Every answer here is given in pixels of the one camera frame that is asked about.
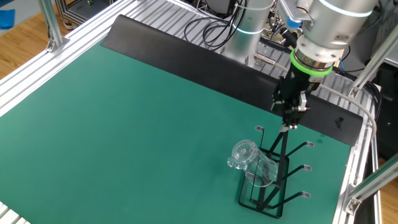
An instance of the metal bracket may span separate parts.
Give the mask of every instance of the metal bracket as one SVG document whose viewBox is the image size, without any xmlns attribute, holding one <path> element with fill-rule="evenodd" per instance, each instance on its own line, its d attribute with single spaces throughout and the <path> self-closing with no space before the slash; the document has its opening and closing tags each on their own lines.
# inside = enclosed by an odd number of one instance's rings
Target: metal bracket
<svg viewBox="0 0 398 224">
<path fill-rule="evenodd" d="M 278 4 L 291 20 L 295 22 L 312 21 L 310 15 L 297 9 L 293 0 L 278 0 Z"/>
<path fill-rule="evenodd" d="M 305 92 L 301 92 L 300 94 L 300 104 L 298 105 L 298 111 L 304 112 L 307 110 L 307 97 L 305 96 Z"/>
<path fill-rule="evenodd" d="M 351 192 L 355 189 L 355 186 L 350 184 L 347 186 L 347 192 Z M 351 198 L 345 208 L 346 213 L 349 213 L 350 215 L 355 215 L 355 212 L 359 208 L 359 205 L 362 203 L 362 201 L 356 199 L 356 198 Z"/>
<path fill-rule="evenodd" d="M 379 47 L 377 52 L 372 57 L 371 61 L 366 65 L 358 78 L 353 83 L 349 96 L 355 98 L 365 83 L 373 76 L 379 66 L 384 62 L 386 57 L 391 53 L 394 47 L 398 44 L 398 26 L 391 32 L 390 36 Z"/>
<path fill-rule="evenodd" d="M 347 186 L 345 212 L 355 215 L 359 204 L 368 197 L 375 194 L 381 187 L 388 184 L 391 180 L 398 176 L 398 154 L 389 159 L 377 171 L 364 179 L 356 187 Z"/>
<path fill-rule="evenodd" d="M 46 51 L 54 52 L 63 44 L 66 44 L 69 39 L 61 35 L 51 0 L 39 0 L 39 5 L 42 10 L 45 25 L 49 31 L 49 44 L 47 45 Z"/>
</svg>

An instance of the black panel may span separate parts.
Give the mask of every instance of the black panel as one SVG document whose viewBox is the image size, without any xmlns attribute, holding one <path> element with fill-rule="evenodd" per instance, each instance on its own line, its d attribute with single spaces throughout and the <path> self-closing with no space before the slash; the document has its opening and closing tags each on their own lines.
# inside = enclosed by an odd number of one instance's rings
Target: black panel
<svg viewBox="0 0 398 224">
<path fill-rule="evenodd" d="M 275 78 L 126 16 L 116 18 L 101 45 L 271 112 Z M 362 117 L 316 96 L 309 97 L 308 104 L 311 110 L 302 125 L 355 144 Z"/>
</svg>

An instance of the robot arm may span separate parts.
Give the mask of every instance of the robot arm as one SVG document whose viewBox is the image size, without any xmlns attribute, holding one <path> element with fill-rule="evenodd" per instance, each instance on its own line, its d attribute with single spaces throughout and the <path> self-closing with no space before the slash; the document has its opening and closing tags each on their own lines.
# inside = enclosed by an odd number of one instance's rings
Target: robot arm
<svg viewBox="0 0 398 224">
<path fill-rule="evenodd" d="M 308 14 L 292 0 L 279 0 L 278 11 L 289 30 L 302 23 L 303 35 L 290 55 L 290 70 L 280 77 L 272 96 L 273 110 L 283 113 L 280 131 L 297 128 L 315 91 L 372 13 L 377 0 L 314 0 Z"/>
</svg>

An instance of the wooden floor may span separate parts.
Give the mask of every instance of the wooden floor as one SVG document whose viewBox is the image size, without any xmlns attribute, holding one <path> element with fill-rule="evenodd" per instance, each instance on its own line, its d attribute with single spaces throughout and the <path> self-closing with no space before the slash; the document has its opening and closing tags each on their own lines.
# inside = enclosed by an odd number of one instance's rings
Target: wooden floor
<svg viewBox="0 0 398 224">
<path fill-rule="evenodd" d="M 61 34 L 69 32 L 58 18 Z M 0 79 L 43 51 L 49 42 L 41 13 L 0 35 Z"/>
<path fill-rule="evenodd" d="M 58 24 L 62 35 L 69 32 L 59 18 Z M 47 42 L 47 28 L 41 13 L 0 35 L 0 79 L 43 51 Z M 381 207 L 383 224 L 397 224 L 398 179 L 381 189 Z"/>
</svg>

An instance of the black cable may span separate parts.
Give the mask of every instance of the black cable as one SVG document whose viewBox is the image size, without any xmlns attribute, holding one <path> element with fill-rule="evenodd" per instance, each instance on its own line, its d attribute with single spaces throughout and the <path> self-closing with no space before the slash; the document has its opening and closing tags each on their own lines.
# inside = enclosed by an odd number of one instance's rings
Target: black cable
<svg viewBox="0 0 398 224">
<path fill-rule="evenodd" d="M 247 7 L 247 6 L 248 6 L 248 2 L 245 0 L 245 1 L 244 1 L 244 7 Z M 242 16 L 241 16 L 241 18 L 240 18 L 238 24 L 236 25 L 235 30 L 231 33 L 231 31 L 233 30 L 233 24 L 234 24 L 234 22 L 235 22 L 234 19 L 235 19 L 236 16 L 238 16 L 238 12 L 239 12 L 239 11 L 240 11 L 240 10 L 237 9 L 236 12 L 235 12 L 234 18 L 231 19 L 231 25 L 230 25 L 230 27 L 229 27 L 229 32 L 228 32 L 227 38 L 225 38 L 225 40 L 222 41 L 220 44 L 214 45 L 213 47 L 216 47 L 216 48 L 215 48 L 215 49 L 212 49 L 213 51 L 214 51 L 214 50 L 218 50 L 219 48 L 221 48 L 222 46 L 224 46 L 224 44 L 226 44 L 226 43 L 230 40 L 230 38 L 235 34 L 235 32 L 236 32 L 236 30 L 238 29 L 238 27 L 241 25 L 242 20 L 243 20 L 243 17 L 244 17 L 244 13 L 246 12 L 246 9 L 243 9 Z"/>
<path fill-rule="evenodd" d="M 364 70 L 365 68 L 359 68 L 359 69 L 356 69 L 356 70 L 351 70 L 351 71 L 345 71 L 345 72 L 359 72 L 359 71 L 362 71 L 362 70 Z"/>
<path fill-rule="evenodd" d="M 337 67 L 333 67 L 333 71 L 343 77 L 346 77 L 346 78 L 352 80 L 352 81 L 355 81 L 357 79 L 356 76 L 349 73 L 351 71 L 343 71 L 342 69 L 337 68 Z M 372 96 L 373 104 L 376 108 L 374 119 L 377 120 L 380 115 L 381 101 L 382 101 L 380 91 L 377 88 L 377 86 L 371 82 L 366 82 L 365 85 L 363 86 L 363 88 Z"/>
<path fill-rule="evenodd" d="M 346 60 L 346 58 L 348 57 L 349 53 L 351 53 L 351 46 L 348 46 L 348 53 L 343 57 L 343 59 L 341 59 L 342 62 L 344 60 Z"/>
<path fill-rule="evenodd" d="M 296 8 L 297 8 L 297 9 L 302 9 L 302 10 L 304 10 L 304 11 L 308 14 L 308 11 L 307 11 L 306 9 L 304 9 L 303 7 L 297 6 Z"/>
<path fill-rule="evenodd" d="M 203 28 L 202 39 L 203 39 L 203 42 L 204 42 L 209 48 L 214 47 L 214 48 L 212 49 L 213 51 L 214 51 L 214 50 L 217 50 L 217 49 L 219 49 L 220 47 L 224 46 L 224 44 L 226 44 L 227 41 L 229 41 L 229 39 L 235 34 L 235 32 L 236 32 L 237 29 L 234 29 L 233 24 L 235 23 L 235 20 L 236 20 L 238 14 L 239 14 L 239 11 L 241 11 L 241 10 L 240 10 L 240 9 L 237 9 L 237 10 L 234 12 L 234 14 L 232 15 L 232 17 L 231 17 L 231 19 L 230 19 L 229 21 L 225 21 L 225 20 L 223 20 L 223 19 L 216 18 L 216 17 L 203 17 L 203 18 L 199 18 L 199 19 L 192 20 L 192 21 L 190 21 L 190 22 L 185 26 L 185 28 L 184 28 L 184 38 L 185 38 L 187 41 L 189 41 L 189 40 L 188 40 L 188 37 L 187 37 L 187 29 L 188 29 L 192 24 L 194 24 L 194 23 L 196 23 L 196 22 L 203 21 L 203 20 L 212 20 L 212 22 L 208 23 L 208 24 Z M 238 24 L 237 24 L 236 27 L 239 27 L 240 24 L 242 23 L 242 20 L 243 20 L 243 17 L 244 17 L 244 13 L 245 13 L 245 12 L 246 12 L 246 9 L 243 9 L 242 16 L 241 16 L 241 18 L 240 18 L 240 20 L 239 20 L 239 22 L 238 22 Z M 223 27 L 223 30 L 222 30 L 215 38 L 213 38 L 213 39 L 211 39 L 211 40 L 207 40 L 208 34 L 209 34 L 210 32 L 212 32 L 213 30 L 215 30 L 215 29 L 217 29 L 217 28 L 220 28 L 220 27 Z M 229 31 L 228 31 L 228 35 L 226 36 L 225 40 L 223 40 L 221 43 L 216 44 L 216 45 L 212 44 L 214 41 L 216 41 L 216 40 L 225 32 L 225 30 L 226 30 L 228 27 L 229 27 Z"/>
</svg>

